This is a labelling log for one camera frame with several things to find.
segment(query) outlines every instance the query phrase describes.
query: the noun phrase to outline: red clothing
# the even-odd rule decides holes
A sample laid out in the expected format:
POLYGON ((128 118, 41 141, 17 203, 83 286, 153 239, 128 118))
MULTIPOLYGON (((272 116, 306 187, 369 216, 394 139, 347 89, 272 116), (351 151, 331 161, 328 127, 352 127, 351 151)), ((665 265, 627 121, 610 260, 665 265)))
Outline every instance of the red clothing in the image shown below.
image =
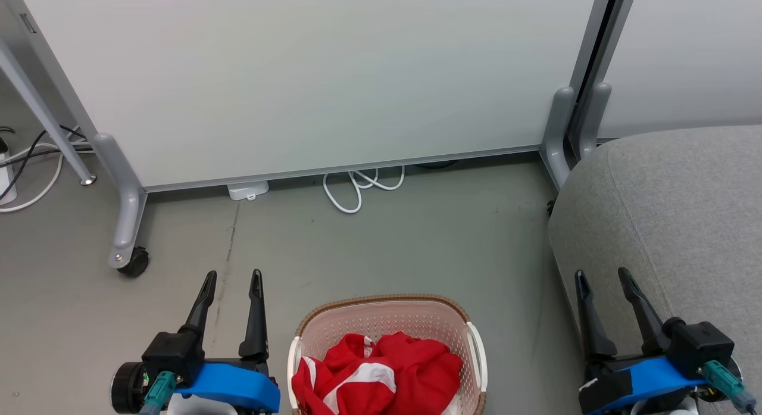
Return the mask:
POLYGON ((291 388, 310 415, 441 415, 463 361, 446 345, 402 332, 374 344, 348 334, 323 361, 302 357, 291 388))

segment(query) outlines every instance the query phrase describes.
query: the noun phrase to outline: gray sofa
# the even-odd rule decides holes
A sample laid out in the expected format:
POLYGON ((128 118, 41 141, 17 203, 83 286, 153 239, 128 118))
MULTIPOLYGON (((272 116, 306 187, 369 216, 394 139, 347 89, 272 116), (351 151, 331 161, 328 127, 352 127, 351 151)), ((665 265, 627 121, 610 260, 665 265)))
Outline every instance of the gray sofa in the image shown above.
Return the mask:
MULTIPOLYGON (((762 128, 669 130, 604 144, 572 170, 549 238, 577 317, 574 272, 594 290, 620 355, 640 334, 617 269, 632 272, 662 320, 707 320, 735 341, 762 398, 762 128)), ((737 413, 727 402, 702 413, 737 413)))

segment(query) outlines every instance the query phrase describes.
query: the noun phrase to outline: concrete floor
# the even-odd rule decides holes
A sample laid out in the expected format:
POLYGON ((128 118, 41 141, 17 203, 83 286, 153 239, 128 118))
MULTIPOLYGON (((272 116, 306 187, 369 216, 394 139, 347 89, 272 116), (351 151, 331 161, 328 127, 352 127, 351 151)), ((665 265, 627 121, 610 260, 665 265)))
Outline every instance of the concrete floor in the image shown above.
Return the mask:
MULTIPOLYGON (((0 99, 0 124, 20 131, 8 138, 17 151, 41 128, 7 86, 0 99)), ((107 267, 117 191, 93 155, 85 162, 94 185, 81 187, 65 165, 41 201, 0 214, 0 413, 112 413, 114 370, 185 321, 212 269, 220 277, 204 347, 235 356, 254 268, 264 274, 281 413, 291 412, 286 355, 299 321, 329 301, 397 292, 444 295, 471 315, 487 350, 487 414, 579 413, 582 356, 546 241, 555 195, 536 154, 408 169, 397 191, 364 191, 354 216, 330 204, 320 177, 273 182, 253 202, 231 201, 224 188, 150 195, 139 242, 151 263, 133 280, 107 267)), ((33 160, 20 201, 54 168, 54 158, 33 160)), ((348 179, 331 181, 353 205, 348 179)))

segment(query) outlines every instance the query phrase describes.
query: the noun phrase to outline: white basket handle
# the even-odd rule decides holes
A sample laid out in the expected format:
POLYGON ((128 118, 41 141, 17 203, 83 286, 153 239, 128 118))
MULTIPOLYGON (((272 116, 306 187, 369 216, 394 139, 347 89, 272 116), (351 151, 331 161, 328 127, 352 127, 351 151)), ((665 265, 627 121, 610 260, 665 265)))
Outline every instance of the white basket handle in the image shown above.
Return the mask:
POLYGON ((482 337, 476 326, 470 321, 466 323, 466 336, 469 339, 469 350, 471 350, 471 360, 474 364, 474 374, 476 375, 476 386, 482 392, 487 391, 487 355, 482 343, 482 337))
POLYGON ((288 400, 291 402, 292 409, 299 409, 299 402, 296 401, 293 390, 291 389, 291 379, 299 368, 299 361, 302 359, 302 352, 299 350, 299 336, 294 337, 291 347, 288 350, 288 369, 286 369, 286 382, 288 382, 288 400))

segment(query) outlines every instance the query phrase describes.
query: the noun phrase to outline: teal connector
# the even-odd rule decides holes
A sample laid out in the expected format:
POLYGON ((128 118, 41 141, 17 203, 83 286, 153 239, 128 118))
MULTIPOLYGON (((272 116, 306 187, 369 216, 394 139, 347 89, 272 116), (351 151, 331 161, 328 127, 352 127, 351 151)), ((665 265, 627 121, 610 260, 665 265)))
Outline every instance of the teal connector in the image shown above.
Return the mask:
POLYGON ((746 391, 744 383, 738 380, 725 366, 722 366, 719 361, 712 360, 704 364, 701 374, 710 385, 730 399, 738 412, 756 413, 754 407, 757 406, 757 399, 746 391))
POLYGON ((164 404, 172 397, 176 386, 177 382, 174 379, 174 373, 164 371, 158 374, 150 390, 145 394, 145 404, 141 408, 139 415, 158 415, 164 404))

